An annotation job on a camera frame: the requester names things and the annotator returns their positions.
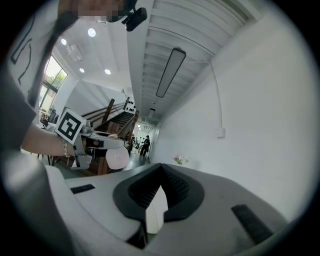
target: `black camera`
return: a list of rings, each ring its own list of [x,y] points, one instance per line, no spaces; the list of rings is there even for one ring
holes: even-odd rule
[[[133,9],[133,13],[128,14],[128,16],[121,21],[121,23],[125,24],[126,31],[130,32],[144,22],[147,17],[148,15],[146,8],[139,8],[138,10]]]

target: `black line pattern on shirt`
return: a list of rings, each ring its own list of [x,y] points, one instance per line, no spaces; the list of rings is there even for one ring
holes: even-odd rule
[[[23,71],[23,73],[19,76],[18,78],[18,82],[19,82],[19,85],[21,86],[21,78],[25,75],[25,73],[27,72],[29,66],[30,66],[30,62],[31,62],[31,53],[32,53],[32,49],[31,49],[31,44],[29,44],[29,62],[28,62],[28,65],[26,66],[25,70]]]
[[[35,19],[36,19],[36,15],[34,15],[34,16],[32,17],[32,22],[31,22],[31,26],[30,26],[29,30],[26,32],[26,34],[24,35],[24,37],[23,37],[22,40],[20,41],[19,45],[17,46],[17,48],[14,50],[14,52],[12,53],[12,55],[11,55],[11,57],[10,57],[10,59],[11,59],[11,61],[12,61],[12,63],[13,63],[14,65],[16,65],[16,63],[17,63],[17,61],[18,61],[18,59],[19,59],[19,56],[20,56],[21,52],[24,50],[25,46],[26,46],[27,43],[28,43],[28,42],[27,42],[27,43],[24,45],[24,47],[20,50],[17,58],[15,59],[15,55],[16,55],[17,51],[19,50],[19,48],[21,47],[22,43],[23,43],[24,40],[27,38],[27,36],[29,35],[29,33],[31,32],[31,29],[33,28],[34,23],[35,23]]]

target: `white round object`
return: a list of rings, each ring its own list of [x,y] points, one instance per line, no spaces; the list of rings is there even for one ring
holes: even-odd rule
[[[96,30],[94,29],[94,28],[89,28],[88,29],[88,35],[89,35],[89,37],[95,37],[96,36]]]
[[[130,162],[128,150],[124,146],[108,149],[105,154],[105,159],[112,170],[124,168]]]

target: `black and white square marker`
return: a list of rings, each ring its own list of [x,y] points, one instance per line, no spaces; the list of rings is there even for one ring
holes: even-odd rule
[[[81,128],[86,124],[86,121],[87,120],[82,116],[70,109],[66,109],[56,126],[55,132],[67,142],[74,144]]]

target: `person's arm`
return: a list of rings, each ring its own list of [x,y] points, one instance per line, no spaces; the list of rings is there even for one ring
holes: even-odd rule
[[[34,123],[31,124],[21,148],[30,153],[62,157],[65,155],[64,140],[56,133],[43,130],[36,126]],[[75,151],[70,143],[67,144],[67,152],[70,156],[75,155]]]

